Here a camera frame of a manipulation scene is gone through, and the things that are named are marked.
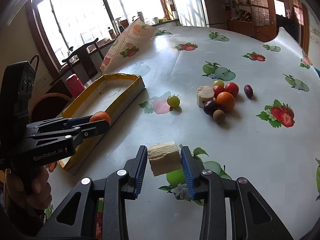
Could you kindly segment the person's left hand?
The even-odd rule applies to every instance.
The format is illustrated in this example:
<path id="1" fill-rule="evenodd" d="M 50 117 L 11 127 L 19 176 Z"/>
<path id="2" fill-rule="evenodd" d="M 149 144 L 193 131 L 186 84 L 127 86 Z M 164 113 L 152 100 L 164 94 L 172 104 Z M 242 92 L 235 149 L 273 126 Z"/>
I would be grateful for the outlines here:
<path id="1" fill-rule="evenodd" d="M 8 194 L 21 207 L 44 210 L 52 201 L 48 178 L 49 174 L 44 166 L 37 170 L 36 176 L 31 182 L 25 184 L 20 177 L 10 172 L 7 174 Z"/>

